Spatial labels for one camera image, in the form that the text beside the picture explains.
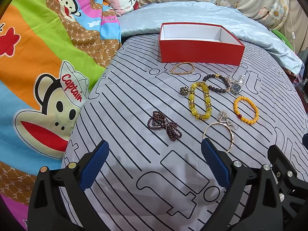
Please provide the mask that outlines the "grey lined bed sheet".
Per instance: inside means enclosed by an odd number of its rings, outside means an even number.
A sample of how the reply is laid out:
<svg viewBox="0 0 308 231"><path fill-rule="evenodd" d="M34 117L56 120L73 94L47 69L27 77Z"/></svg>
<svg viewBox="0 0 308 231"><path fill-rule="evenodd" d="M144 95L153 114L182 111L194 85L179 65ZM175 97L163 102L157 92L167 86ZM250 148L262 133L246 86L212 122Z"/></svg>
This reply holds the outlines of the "grey lined bed sheet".
<svg viewBox="0 0 308 231"><path fill-rule="evenodd" d="M127 39L84 104L63 164L80 159L101 141L110 152L86 196L111 230L199 230L224 195L201 153L203 132L225 110L239 126L231 130L229 157L250 167L268 163L275 144L307 180L307 114L280 65L255 44L244 43L240 66L196 63L192 74L170 73L162 63L157 34ZM248 125L233 111L236 96L210 93L213 111L200 121L189 110L181 87L209 75L207 84L224 88L219 74L239 80L241 95L256 105L258 121ZM206 137L219 150L230 146L226 128L213 125Z"/></svg>

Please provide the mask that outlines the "rose gold bangle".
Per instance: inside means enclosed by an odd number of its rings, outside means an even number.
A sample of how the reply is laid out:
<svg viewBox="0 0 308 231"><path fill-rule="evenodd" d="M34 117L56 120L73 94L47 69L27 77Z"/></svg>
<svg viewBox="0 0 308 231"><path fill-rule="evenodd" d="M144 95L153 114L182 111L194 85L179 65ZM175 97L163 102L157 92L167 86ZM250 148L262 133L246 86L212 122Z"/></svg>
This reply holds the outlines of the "rose gold bangle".
<svg viewBox="0 0 308 231"><path fill-rule="evenodd" d="M205 139L205 136L206 136L206 131L212 127L213 125L220 125L220 126L223 126L224 128L226 128L230 134L230 146L229 148L225 151L225 153L229 153L233 147L233 144L234 144L234 134L231 130L231 128L229 126L227 126L226 124L222 123L222 122L214 122L212 124L210 124L208 127L206 127L206 129L204 130L203 132L203 140Z"/></svg>

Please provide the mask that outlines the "beige curtain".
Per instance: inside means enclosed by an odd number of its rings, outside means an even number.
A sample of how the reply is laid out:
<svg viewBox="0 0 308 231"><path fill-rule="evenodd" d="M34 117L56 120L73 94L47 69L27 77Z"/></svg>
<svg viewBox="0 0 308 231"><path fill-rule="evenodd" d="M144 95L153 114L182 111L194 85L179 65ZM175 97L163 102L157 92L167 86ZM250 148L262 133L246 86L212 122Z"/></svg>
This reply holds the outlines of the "beige curtain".
<svg viewBox="0 0 308 231"><path fill-rule="evenodd" d="M289 14L283 30L296 53L307 48L307 15L297 0L289 2Z"/></svg>

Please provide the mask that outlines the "green plastic object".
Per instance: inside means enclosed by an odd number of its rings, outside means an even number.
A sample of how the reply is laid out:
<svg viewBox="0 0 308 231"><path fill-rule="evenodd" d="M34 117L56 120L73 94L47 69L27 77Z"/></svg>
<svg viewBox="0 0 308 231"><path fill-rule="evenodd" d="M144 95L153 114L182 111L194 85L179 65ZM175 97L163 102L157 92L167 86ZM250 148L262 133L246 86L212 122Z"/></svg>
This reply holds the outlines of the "green plastic object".
<svg viewBox="0 0 308 231"><path fill-rule="evenodd" d="M289 40L278 30L272 30L272 33L275 34L283 43L285 43L292 51L294 51L293 46Z"/></svg>

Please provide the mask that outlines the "cartoon monkey colourful quilt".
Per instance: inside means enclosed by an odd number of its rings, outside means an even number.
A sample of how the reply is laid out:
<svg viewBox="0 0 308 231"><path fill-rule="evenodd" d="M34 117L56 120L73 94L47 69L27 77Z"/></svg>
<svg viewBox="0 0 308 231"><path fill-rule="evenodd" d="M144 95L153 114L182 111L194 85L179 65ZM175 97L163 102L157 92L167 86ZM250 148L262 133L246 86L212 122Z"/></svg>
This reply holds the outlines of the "cartoon monkey colourful quilt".
<svg viewBox="0 0 308 231"><path fill-rule="evenodd" d="M26 230L39 169L60 167L89 94L120 47L104 0L1 1L1 200Z"/></svg>

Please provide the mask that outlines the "red cardboard box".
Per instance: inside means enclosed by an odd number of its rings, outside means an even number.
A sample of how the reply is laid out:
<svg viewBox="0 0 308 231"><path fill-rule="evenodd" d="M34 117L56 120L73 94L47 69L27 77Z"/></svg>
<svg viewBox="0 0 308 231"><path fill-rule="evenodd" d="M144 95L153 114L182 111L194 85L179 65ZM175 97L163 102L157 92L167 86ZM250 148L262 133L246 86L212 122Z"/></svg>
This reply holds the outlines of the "red cardboard box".
<svg viewBox="0 0 308 231"><path fill-rule="evenodd" d="M221 25L163 23L158 45L163 63L240 65L244 44Z"/></svg>

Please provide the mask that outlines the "light blue blanket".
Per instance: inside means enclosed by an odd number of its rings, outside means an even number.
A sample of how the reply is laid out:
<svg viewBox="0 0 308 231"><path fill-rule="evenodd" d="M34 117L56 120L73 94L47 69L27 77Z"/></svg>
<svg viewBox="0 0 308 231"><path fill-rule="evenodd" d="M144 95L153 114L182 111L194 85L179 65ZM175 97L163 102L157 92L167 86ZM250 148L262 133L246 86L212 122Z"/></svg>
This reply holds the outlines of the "light blue blanket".
<svg viewBox="0 0 308 231"><path fill-rule="evenodd" d="M239 10L208 2L152 3L118 17L122 37L159 33L162 23L209 23L264 48L283 68L303 75L304 63L275 34Z"/></svg>

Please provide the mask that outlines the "silver filigree pendant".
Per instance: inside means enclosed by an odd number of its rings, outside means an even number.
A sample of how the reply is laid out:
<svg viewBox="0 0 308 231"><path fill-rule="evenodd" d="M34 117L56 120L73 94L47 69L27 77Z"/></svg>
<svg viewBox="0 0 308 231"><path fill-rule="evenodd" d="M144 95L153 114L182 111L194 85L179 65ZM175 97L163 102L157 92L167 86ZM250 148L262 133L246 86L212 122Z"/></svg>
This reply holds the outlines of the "silver filigree pendant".
<svg viewBox="0 0 308 231"><path fill-rule="evenodd" d="M218 122L223 123L225 125L227 125L228 127L232 127L234 130L238 130L239 126L234 124L230 119L229 119L229 115L225 110L221 110L218 113Z"/></svg>

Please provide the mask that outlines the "silver blue dial wristwatch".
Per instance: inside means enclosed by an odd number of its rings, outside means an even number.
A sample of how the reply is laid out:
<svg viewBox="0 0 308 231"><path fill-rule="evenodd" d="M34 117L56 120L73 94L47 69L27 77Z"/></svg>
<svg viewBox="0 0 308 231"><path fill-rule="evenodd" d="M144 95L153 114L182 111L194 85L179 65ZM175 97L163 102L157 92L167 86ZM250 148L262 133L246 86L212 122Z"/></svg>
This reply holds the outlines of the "silver blue dial wristwatch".
<svg viewBox="0 0 308 231"><path fill-rule="evenodd" d="M227 82L231 86L231 93L234 95L239 94L242 91L242 87L245 81L245 74L242 74L239 80L234 80L231 77L227 77Z"/></svg>

